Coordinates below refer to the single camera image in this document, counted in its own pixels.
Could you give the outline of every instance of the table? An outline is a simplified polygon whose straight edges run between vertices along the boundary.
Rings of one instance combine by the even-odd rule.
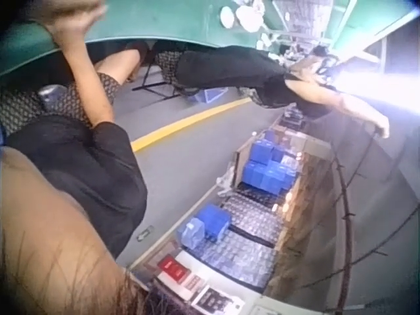
[[[107,15],[92,27],[87,42],[172,39],[212,47],[255,47],[261,36],[240,26],[227,30],[221,25],[221,8],[238,7],[232,0],[108,0],[108,4]],[[41,26],[16,25],[0,45],[0,75],[56,50]]]

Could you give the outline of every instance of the gray floor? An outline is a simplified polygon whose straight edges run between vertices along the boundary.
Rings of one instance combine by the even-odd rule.
[[[184,98],[150,105],[156,101],[155,95],[130,91],[139,82],[125,86],[115,102],[117,122],[127,130],[131,140],[217,104],[238,99],[236,91],[229,91],[212,105],[192,104]],[[216,178],[226,171],[233,152],[251,133],[269,126],[280,112],[244,104],[139,152],[137,160],[149,189],[148,208],[118,263],[132,263],[156,242],[214,185]],[[149,226],[154,227],[153,233],[138,242],[137,236]]]

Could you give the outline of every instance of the red box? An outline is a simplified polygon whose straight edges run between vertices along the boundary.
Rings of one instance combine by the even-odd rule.
[[[168,274],[178,284],[181,284],[191,273],[191,270],[181,265],[171,255],[165,256],[165,258],[159,261],[157,265],[164,273]]]

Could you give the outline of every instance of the bright light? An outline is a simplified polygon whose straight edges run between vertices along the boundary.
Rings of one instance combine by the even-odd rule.
[[[420,114],[420,79],[414,75],[341,72],[334,86]]]
[[[285,203],[285,204],[283,205],[283,207],[282,207],[282,211],[283,211],[283,213],[286,213],[286,212],[287,212],[287,210],[289,210],[289,204],[288,204],[288,203]]]

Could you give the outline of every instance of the yellow line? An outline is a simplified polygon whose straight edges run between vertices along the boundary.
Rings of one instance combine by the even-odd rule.
[[[232,108],[235,108],[239,105],[245,104],[250,102],[251,100],[249,98],[243,98],[241,100],[235,100],[233,102],[223,104],[214,108],[211,108],[209,110],[205,110],[204,112],[192,115],[190,117],[178,120],[170,125],[164,126],[162,128],[159,128],[156,131],[153,131],[149,133],[148,135],[142,136],[138,138],[137,140],[134,140],[131,142],[131,148],[133,149],[133,152],[140,151],[144,149],[145,147],[165,138],[169,135],[176,133],[184,128],[187,128],[195,123],[198,123],[204,119],[210,118],[211,116],[217,115],[219,113],[225,112],[227,110],[230,110]]]

